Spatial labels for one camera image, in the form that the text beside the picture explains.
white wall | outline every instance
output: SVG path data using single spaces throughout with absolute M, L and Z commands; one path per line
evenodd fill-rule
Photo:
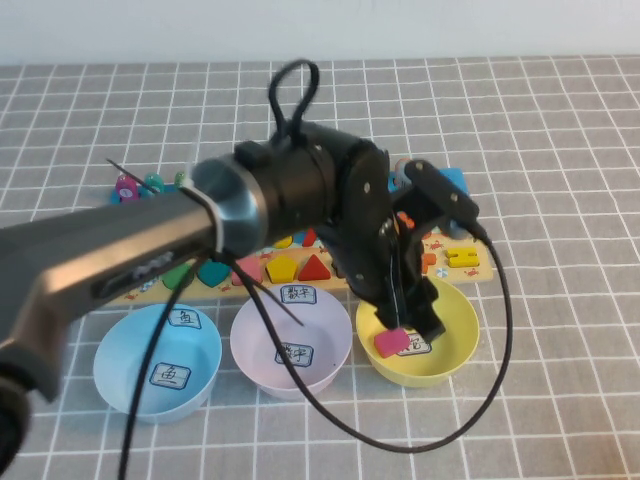
M 0 64 L 569 53 L 640 53 L 640 2 L 0 0 Z

yellow square block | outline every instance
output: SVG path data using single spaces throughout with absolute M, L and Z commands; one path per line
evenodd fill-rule
M 271 283 L 289 283 L 296 278 L 298 264 L 286 255 L 278 255 L 267 263 L 267 273 Z
M 475 247 L 448 248 L 445 255 L 451 268 L 477 267 L 480 265 Z

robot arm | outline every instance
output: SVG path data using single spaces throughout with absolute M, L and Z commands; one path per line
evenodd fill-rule
M 69 324 L 194 256 L 242 258 L 312 227 L 387 328 L 426 341 L 444 331 L 421 238 L 452 220 L 477 232 L 477 206 L 427 162 L 406 165 L 412 183 L 392 196 L 388 155 L 370 141 L 299 118 L 279 132 L 201 162 L 179 192 L 0 231 L 0 270 L 12 275 L 0 290 L 0 473 L 27 429 L 25 394 L 58 393 Z

gray grid tablecloth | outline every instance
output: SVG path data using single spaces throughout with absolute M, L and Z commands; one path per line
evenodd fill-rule
M 273 131 L 275 63 L 0 67 L 0 224 L 106 203 L 110 157 L 169 179 L 185 162 Z M 130 478 L 478 479 L 640 477 L 640 57 L 323 62 L 307 119 L 372 137 L 394 160 L 465 171 L 507 266 L 514 360 L 464 440 L 381 453 L 308 405 L 260 394 L 229 354 L 232 302 L 201 302 L 225 355 L 196 414 L 138 427 Z M 282 88 L 291 111 L 298 74 Z M 321 398 L 377 438 L 451 432 L 484 398 L 504 344 L 497 282 L 463 288 L 481 320 L 473 360 L 449 382 L 403 390 L 353 354 Z M 353 313 L 357 300 L 339 294 Z M 115 478 L 124 416 L 92 365 L 127 310 L 74 325 L 61 399 L 34 395 L 33 432 L 10 480 Z

pink bowl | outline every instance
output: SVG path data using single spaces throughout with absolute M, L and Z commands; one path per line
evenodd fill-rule
M 296 371 L 316 394 L 335 378 L 351 350 L 349 314 L 331 294 L 305 284 L 283 284 L 271 291 L 304 323 L 291 319 L 260 293 Z M 253 301 L 238 312 L 231 327 L 231 353 L 240 370 L 262 390 L 285 400 L 303 398 L 282 363 Z

